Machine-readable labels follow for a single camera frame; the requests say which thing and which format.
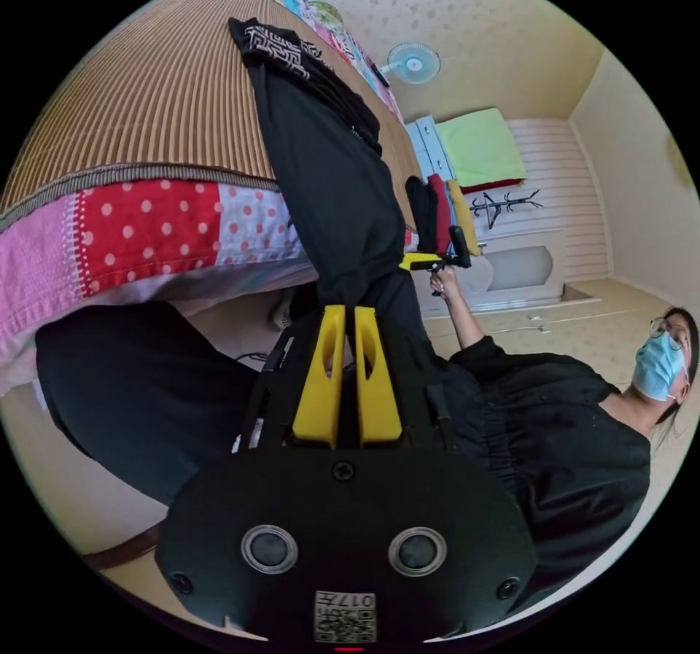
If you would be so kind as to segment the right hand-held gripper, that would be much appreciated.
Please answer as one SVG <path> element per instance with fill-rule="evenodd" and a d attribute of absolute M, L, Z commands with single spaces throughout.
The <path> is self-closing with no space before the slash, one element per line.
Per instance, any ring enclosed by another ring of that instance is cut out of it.
<path fill-rule="evenodd" d="M 433 284 L 456 284 L 455 268 L 458 265 L 459 258 L 452 254 L 440 257 L 437 254 L 407 252 L 404 253 L 400 268 L 410 272 L 426 271 Z"/>

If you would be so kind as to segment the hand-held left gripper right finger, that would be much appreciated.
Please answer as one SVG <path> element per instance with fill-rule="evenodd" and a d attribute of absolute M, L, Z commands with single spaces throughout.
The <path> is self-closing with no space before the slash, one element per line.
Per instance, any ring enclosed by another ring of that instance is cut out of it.
<path fill-rule="evenodd" d="M 354 309 L 357 410 L 362 445 L 397 442 L 403 432 L 375 311 Z"/>

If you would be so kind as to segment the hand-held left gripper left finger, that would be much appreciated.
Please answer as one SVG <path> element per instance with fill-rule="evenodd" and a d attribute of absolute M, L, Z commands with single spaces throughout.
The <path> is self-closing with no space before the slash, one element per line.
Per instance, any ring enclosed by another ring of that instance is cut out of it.
<path fill-rule="evenodd" d="M 324 309 L 311 349 L 311 360 L 292 424 L 296 440 L 336 443 L 340 413 L 346 309 Z"/>

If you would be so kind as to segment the person's right hand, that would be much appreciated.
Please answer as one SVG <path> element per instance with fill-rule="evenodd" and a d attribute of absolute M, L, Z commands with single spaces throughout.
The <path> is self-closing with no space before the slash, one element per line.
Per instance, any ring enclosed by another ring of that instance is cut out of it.
<path fill-rule="evenodd" d="M 430 274 L 430 286 L 435 297 L 444 301 L 452 301 L 462 297 L 456 271 L 447 265 L 439 270 L 433 270 Z"/>

